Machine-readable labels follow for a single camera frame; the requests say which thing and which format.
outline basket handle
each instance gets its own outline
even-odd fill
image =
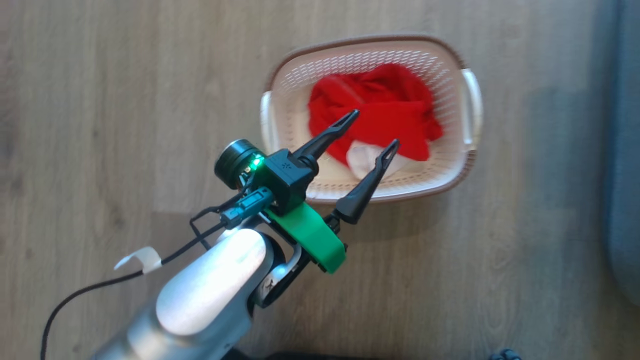
[[[482,95],[480,94],[480,86],[476,75],[471,69],[462,69],[462,76],[465,79],[465,144],[467,149],[475,150],[480,135],[482,133],[483,124],[483,104]]]
[[[262,141],[264,149],[268,154],[276,151],[274,146],[277,141],[277,134],[271,119],[271,91],[264,92],[260,99],[260,130],[262,131]]]

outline camera lens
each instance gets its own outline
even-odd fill
[[[248,168],[255,170],[264,154],[246,139],[236,140],[225,148],[214,166],[214,173],[229,188],[239,187],[239,177]]]

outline red fabric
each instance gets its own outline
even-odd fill
[[[442,136],[442,128],[433,115],[429,88],[401,65],[384,64],[369,72],[326,76],[311,91],[308,107],[312,136],[349,111],[360,110],[349,131],[328,149],[345,165],[353,140],[386,147],[393,139],[399,139],[400,155],[425,161],[429,158],[425,140]]]

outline gray sofa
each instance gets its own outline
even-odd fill
[[[640,1],[623,0],[621,5],[605,240],[620,288],[640,305]]]

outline wooden floor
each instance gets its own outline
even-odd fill
[[[450,192],[345,226],[346,265],[306,269],[240,347],[638,359],[640,308],[600,236],[615,30],[611,0],[0,0],[0,357],[34,359],[53,307],[121,274],[123,255],[190,238],[189,215],[230,195],[217,154],[261,142],[260,95],[285,53],[420,31],[478,76],[476,167]],[[49,359],[87,358],[200,253],[73,301]]]

